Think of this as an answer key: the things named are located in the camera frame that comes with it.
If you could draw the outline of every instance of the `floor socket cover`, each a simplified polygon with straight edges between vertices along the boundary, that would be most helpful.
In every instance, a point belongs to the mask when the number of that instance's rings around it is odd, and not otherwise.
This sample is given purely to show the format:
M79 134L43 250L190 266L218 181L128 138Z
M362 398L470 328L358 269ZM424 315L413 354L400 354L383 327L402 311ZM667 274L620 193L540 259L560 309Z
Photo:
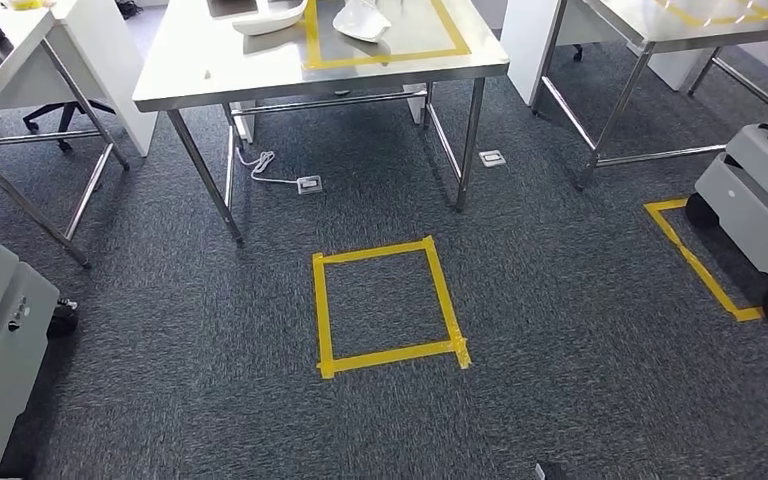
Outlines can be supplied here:
M307 193L319 193L322 191L322 179L319 177L319 175L301 177L296 180L296 185L299 187L299 195L305 195Z
M483 163L485 167L498 167L499 165L505 164L505 157L503 157L498 150L481 152L478 156L481 157L481 163Z

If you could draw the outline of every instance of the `carpet floor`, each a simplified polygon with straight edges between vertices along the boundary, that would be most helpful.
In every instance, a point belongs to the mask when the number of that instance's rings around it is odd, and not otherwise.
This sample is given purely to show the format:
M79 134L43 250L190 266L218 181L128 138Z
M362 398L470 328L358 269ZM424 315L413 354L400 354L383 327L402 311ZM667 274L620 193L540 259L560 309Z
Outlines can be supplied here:
M558 50L552 75L595 131L634 56L572 54ZM768 88L766 67L726 58ZM456 151L470 89L435 92ZM22 131L21 113L0 135ZM183 113L224 178L221 110ZM6 458L34 451L39 478L74 479L530 478L538 461L574 478L768 478L768 324L736 322L643 207L692 193L712 157L601 169L580 193L570 175L587 148L556 109L544 117L506 78L488 81L478 149L507 165L476 161L457 213L439 144L404 102L263 116L246 157L274 150L270 176L321 175L325 190L239 171L237 248L168 119L139 159L106 116L133 168L110 163L78 231L91 270L0 191L0 242L82 314L50 345ZM760 121L768 108L717 69L692 99L647 72L610 150L722 143ZM59 225L101 148L71 143L0 147L0 169ZM763 279L727 239L667 218L736 303L757 301ZM442 354L323 380L311 255L426 235L474 364ZM329 265L326 278L338 357L445 336L421 255Z

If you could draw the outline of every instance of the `white cable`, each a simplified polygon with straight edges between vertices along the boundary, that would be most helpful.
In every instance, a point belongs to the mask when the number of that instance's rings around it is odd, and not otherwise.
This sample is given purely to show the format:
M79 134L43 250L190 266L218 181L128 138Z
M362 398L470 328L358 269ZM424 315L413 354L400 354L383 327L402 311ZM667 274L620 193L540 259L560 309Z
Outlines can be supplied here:
M298 180L281 180L279 178L263 178L263 177L255 177L254 175L261 174L266 170L266 167L269 166L270 163L272 163L272 160L275 160L275 152L272 150L268 152L261 152L260 157L258 157L256 160L253 160L251 162L246 162L245 159L243 159L243 155L240 153L239 149L235 149L237 151L237 158L240 159L240 163L247 167L254 167L252 168L251 175L249 175L252 180L256 180L258 182L269 182L269 183L286 183L290 185L297 185Z

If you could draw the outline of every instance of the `table top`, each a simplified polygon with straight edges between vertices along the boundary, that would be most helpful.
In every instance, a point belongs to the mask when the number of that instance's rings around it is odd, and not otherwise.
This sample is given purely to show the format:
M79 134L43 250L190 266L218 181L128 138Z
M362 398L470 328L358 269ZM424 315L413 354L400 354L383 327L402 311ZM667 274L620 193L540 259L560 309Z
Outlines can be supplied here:
M341 89L507 73L509 58L470 0L378 0L393 26L377 44L334 30L342 0L259 36L211 17L207 0L171 0L134 91L144 112Z
M0 92L53 25L54 16L48 9L17 12L0 7L0 27L9 40L0 45Z
M768 0L583 0L632 43L655 52L768 40Z

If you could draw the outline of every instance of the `office chair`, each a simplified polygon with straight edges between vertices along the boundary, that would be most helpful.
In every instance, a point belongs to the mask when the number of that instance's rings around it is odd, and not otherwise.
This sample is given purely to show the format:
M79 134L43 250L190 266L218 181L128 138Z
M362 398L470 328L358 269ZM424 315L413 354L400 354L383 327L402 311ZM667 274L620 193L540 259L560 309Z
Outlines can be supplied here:
M101 110L102 112L116 115L116 112L114 112L112 108L108 107L107 105L98 103L95 100L90 100L90 105L96 110ZM45 115L46 113L53 112L58 108L63 109L63 113L60 114L60 126L57 128L57 131L61 133L69 130L69 124L72 123L72 116L75 114L75 110L78 110L79 113L84 113L84 109L78 105L78 102L51 103L31 112L25 117L22 117L22 121L25 122L25 127L27 127L28 131L31 133L37 133L39 132L39 125L32 120ZM69 143L65 140L58 140L57 146L60 147L60 150L64 152L72 150L72 146L69 145Z

